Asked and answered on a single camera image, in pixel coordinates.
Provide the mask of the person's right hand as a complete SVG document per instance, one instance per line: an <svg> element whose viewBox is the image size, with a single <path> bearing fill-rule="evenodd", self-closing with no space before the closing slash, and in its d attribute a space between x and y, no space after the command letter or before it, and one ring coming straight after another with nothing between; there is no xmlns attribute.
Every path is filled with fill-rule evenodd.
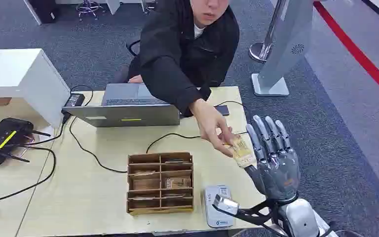
<svg viewBox="0 0 379 237"><path fill-rule="evenodd" d="M233 152L225 144L230 145L235 135L224 116L203 99L191 103L189 109L197 121L201 138L227 157L233 157Z"/></svg>

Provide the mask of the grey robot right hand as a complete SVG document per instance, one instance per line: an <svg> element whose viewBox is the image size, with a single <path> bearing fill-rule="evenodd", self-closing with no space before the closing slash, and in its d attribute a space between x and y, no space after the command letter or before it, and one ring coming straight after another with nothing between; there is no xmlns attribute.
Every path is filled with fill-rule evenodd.
<svg viewBox="0 0 379 237"><path fill-rule="evenodd" d="M300 184L299 159L290 135L280 120L253 116L246 125L256 165L244 168L257 190L267 198L289 201L296 197Z"/></svg>

